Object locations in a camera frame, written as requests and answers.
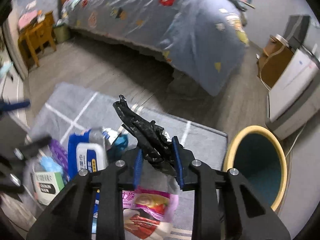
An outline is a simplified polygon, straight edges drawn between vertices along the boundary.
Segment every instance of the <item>food wrapper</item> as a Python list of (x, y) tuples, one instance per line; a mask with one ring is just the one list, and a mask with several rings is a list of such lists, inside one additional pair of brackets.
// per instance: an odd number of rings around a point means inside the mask
[(161, 240), (172, 229), (178, 195), (138, 188), (122, 191), (124, 228), (146, 240)]

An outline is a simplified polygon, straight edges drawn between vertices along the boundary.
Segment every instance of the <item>small trash can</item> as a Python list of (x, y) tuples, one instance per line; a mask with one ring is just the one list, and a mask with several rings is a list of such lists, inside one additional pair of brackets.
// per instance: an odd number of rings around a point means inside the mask
[(62, 23), (59, 25), (54, 25), (52, 28), (54, 35), (56, 36), (57, 43), (63, 43), (70, 39), (70, 31), (66, 24)]
[(287, 182), (287, 164), (282, 147), (267, 129), (252, 125), (240, 131), (228, 147), (223, 171), (238, 169), (255, 191), (275, 211)]

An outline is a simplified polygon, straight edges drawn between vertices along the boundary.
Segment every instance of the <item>silver bolt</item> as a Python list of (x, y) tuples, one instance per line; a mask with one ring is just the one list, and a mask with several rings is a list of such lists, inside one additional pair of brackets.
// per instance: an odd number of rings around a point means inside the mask
[(192, 161), (192, 165), (196, 166), (196, 167), (199, 167), (201, 165), (201, 161), (200, 160), (193, 160)]
[(21, 181), (20, 179), (18, 179), (15, 175), (13, 175), (12, 173), (10, 174), (11, 177), (11, 181), (17, 185), (18, 187), (21, 186)]
[(229, 172), (230, 172), (231, 175), (238, 175), (239, 174), (239, 171), (236, 168), (231, 168), (229, 170)]
[(124, 165), (125, 165), (125, 162), (123, 160), (116, 161), (116, 166), (122, 167)]
[(87, 174), (88, 174), (88, 170), (86, 170), (86, 169), (79, 170), (79, 175), (80, 176), (85, 176)]
[(22, 155), (22, 153), (20, 152), (19, 149), (15, 148), (15, 149), (13, 150), (13, 152), (14, 152), (14, 154), (18, 157), (19, 160), (21, 160), (21, 161), (23, 160), (23, 155)]

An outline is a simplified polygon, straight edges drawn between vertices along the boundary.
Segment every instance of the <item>crumpled black bag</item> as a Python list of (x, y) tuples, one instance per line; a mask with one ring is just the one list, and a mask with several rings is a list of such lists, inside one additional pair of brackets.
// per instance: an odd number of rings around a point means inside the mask
[(156, 125), (155, 121), (148, 122), (133, 112), (123, 95), (120, 101), (113, 103), (122, 126), (138, 140), (138, 147), (142, 150), (145, 160), (155, 169), (176, 176), (173, 168), (172, 142), (168, 142), (163, 135), (164, 128)]

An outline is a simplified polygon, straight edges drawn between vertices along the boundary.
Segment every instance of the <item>bed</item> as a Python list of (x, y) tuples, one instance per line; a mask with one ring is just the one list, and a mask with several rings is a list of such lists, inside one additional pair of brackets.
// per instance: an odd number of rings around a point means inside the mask
[(216, 96), (241, 65), (248, 38), (237, 0), (61, 0), (71, 29), (162, 54)]

